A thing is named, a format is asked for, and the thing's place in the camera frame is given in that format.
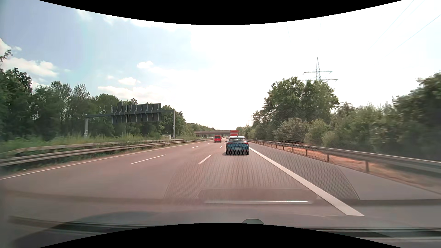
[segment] guardrail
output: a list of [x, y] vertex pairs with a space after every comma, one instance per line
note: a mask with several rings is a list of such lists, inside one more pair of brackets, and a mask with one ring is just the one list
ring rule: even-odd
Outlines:
[[49, 160], [49, 159], [54, 159], [54, 158], [64, 158], [64, 157], [71, 157], [71, 156], [78, 156], [78, 155], [85, 155], [85, 154], [92, 154], [92, 153], [100, 153], [100, 152], [107, 152], [107, 151], [114, 151], [114, 150], [127, 150], [127, 149], [141, 148], [141, 147], [164, 146], [164, 145], [169, 145], [169, 144], [189, 143], [189, 142], [197, 142], [197, 141], [203, 141], [203, 140], [205, 140], [205, 139], [194, 139], [194, 140], [183, 140], [182, 139], [181, 141], [160, 142], [160, 143], [153, 143], [153, 144], [135, 144], [135, 145], [128, 145], [128, 146], [102, 147], [102, 148], [91, 148], [91, 149], [83, 149], [83, 150], [52, 152], [52, 153], [46, 153], [46, 154], [36, 154], [36, 155], [30, 155], [30, 156], [1, 159], [0, 166], [17, 165], [17, 164], [23, 164], [23, 163], [29, 163], [29, 162], [35, 162], [35, 161]]
[[399, 157], [399, 156], [392, 156], [385, 154], [343, 150], [343, 149], [335, 149], [335, 148], [327, 148], [327, 147], [314, 147], [308, 145], [290, 144], [285, 142], [275, 142], [275, 141], [266, 141], [266, 140], [257, 140], [257, 139], [247, 139], [247, 141], [261, 145], [265, 145], [265, 144], [270, 146], [275, 145], [276, 148], [277, 146], [282, 146], [284, 148], [290, 147], [292, 148], [292, 152], [294, 152], [294, 148], [305, 149], [306, 156], [308, 156], [308, 150], [319, 151], [326, 155], [327, 162], [329, 162], [329, 155], [363, 160], [365, 161], [365, 165], [366, 165], [365, 170], [367, 173], [369, 172], [369, 162], [380, 162], [380, 163], [408, 167], [422, 171], [441, 173], [441, 162], [439, 161], [424, 160], [418, 158], [407, 158], [407, 157]]
[[[173, 141], [180, 141], [184, 139], [171, 139]], [[45, 147], [26, 147], [15, 149], [11, 151], [3, 152], [2, 154], [18, 154], [25, 151], [37, 151], [37, 150], [55, 150], [64, 148], [78, 148], [78, 147], [95, 147], [95, 146], [106, 146], [106, 145], [117, 145], [125, 143], [155, 143], [155, 142], [165, 142], [165, 139], [155, 139], [155, 140], [138, 140], [138, 141], [116, 141], [116, 142], [103, 142], [103, 143], [87, 143], [87, 144], [71, 144], [71, 145], [58, 145], [58, 146], [45, 146]]]

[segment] car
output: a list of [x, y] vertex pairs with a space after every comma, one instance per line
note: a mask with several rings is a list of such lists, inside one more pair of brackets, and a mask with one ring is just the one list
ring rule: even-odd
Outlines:
[[244, 136], [231, 136], [225, 141], [225, 154], [231, 155], [239, 153], [241, 155], [250, 155], [250, 145]]

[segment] sky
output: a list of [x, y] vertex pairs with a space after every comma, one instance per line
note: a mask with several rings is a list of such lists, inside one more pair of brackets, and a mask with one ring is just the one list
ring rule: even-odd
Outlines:
[[12, 50], [2, 67], [26, 71], [33, 87], [85, 84], [92, 95], [167, 104], [187, 122], [234, 130], [251, 124], [273, 82], [314, 79], [304, 72], [315, 71], [317, 58], [332, 71], [322, 79], [338, 79], [329, 84], [341, 102], [380, 105], [409, 93], [417, 78], [441, 70], [441, 17], [406, 40], [440, 14], [439, 0], [402, 0], [291, 22], [204, 26], [0, 0], [0, 53]]

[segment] tree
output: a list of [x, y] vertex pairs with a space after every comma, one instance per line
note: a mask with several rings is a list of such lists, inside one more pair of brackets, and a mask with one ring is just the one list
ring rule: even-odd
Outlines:
[[308, 132], [308, 123], [300, 118], [289, 118], [273, 131], [274, 138], [303, 141]]
[[321, 146], [323, 135], [329, 131], [329, 125], [322, 119], [313, 120], [305, 134], [305, 143], [312, 146]]

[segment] lane marking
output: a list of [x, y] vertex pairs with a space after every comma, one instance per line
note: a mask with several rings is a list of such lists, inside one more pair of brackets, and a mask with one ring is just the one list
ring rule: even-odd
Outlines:
[[254, 150], [251, 147], [250, 147], [250, 150], [255, 152], [257, 155], [261, 156], [262, 158], [264, 158], [266, 161], [270, 162], [271, 164], [273, 164], [277, 168], [281, 169], [283, 172], [288, 174], [290, 177], [294, 178], [299, 183], [303, 184], [305, 187], [310, 189], [312, 192], [316, 193], [318, 196], [322, 197], [325, 201], [329, 202], [330, 204], [332, 204], [334, 207], [336, 207], [338, 210], [342, 211], [346, 215], [364, 216], [362, 213], [358, 212], [357, 210], [353, 209], [349, 205], [347, 205], [344, 202], [340, 201], [339, 199], [335, 198], [334, 196], [332, 196], [328, 192], [326, 192], [326, 191], [322, 190], [321, 188], [315, 186], [314, 184], [312, 184], [311, 182], [307, 181], [303, 177], [301, 177], [301, 176], [295, 174], [294, 172], [288, 170], [287, 168], [283, 167], [282, 165], [280, 165], [279, 163], [273, 161], [272, 159], [266, 157], [265, 155], [261, 154], [260, 152]]
[[73, 165], [80, 165], [80, 164], [95, 162], [95, 161], [109, 159], [109, 158], [117, 158], [117, 157], [122, 157], [122, 156], [127, 156], [127, 155], [138, 154], [138, 153], [142, 153], [142, 152], [149, 152], [149, 151], [162, 150], [162, 149], [168, 149], [168, 148], [174, 148], [174, 147], [188, 146], [188, 145], [192, 145], [192, 144], [195, 144], [195, 143], [184, 144], [184, 145], [177, 145], [177, 146], [172, 146], [172, 147], [162, 147], [162, 148], [156, 148], [156, 149], [144, 150], [144, 151], [138, 151], [138, 152], [134, 152], [134, 153], [122, 154], [122, 155], [112, 156], [112, 157], [108, 157], [108, 158], [99, 158], [99, 159], [94, 159], [94, 160], [91, 160], [91, 161], [84, 161], [84, 162], [75, 163], [75, 164], [71, 164], [71, 165], [64, 165], [64, 166], [59, 166], [59, 167], [55, 167], [55, 168], [43, 169], [43, 170], [33, 171], [33, 172], [25, 173], [25, 174], [19, 174], [19, 175], [10, 176], [10, 177], [4, 177], [4, 178], [0, 178], [0, 180], [9, 179], [9, 178], [13, 178], [13, 177], [24, 176], [24, 175], [29, 175], [29, 174], [34, 174], [34, 173], [43, 172], [43, 171], [52, 170], [52, 169], [59, 169], [59, 168], [69, 167], [69, 166], [73, 166]]
[[[166, 155], [166, 154], [161, 155], [161, 156], [157, 156], [157, 157], [153, 157], [153, 158], [159, 158], [159, 157], [162, 157], [162, 156], [165, 156], [165, 155]], [[152, 159], [152, 158], [148, 158], [148, 159], [144, 159], [144, 160], [141, 160], [141, 161], [138, 161], [138, 162], [135, 162], [135, 163], [131, 163], [131, 165], [132, 165], [132, 164], [139, 163], [139, 162], [147, 161], [147, 160], [150, 160], [150, 159]]]
[[206, 158], [204, 158], [204, 160], [200, 161], [199, 164], [202, 164], [205, 160], [207, 160], [209, 157], [211, 157], [211, 154], [208, 155]]

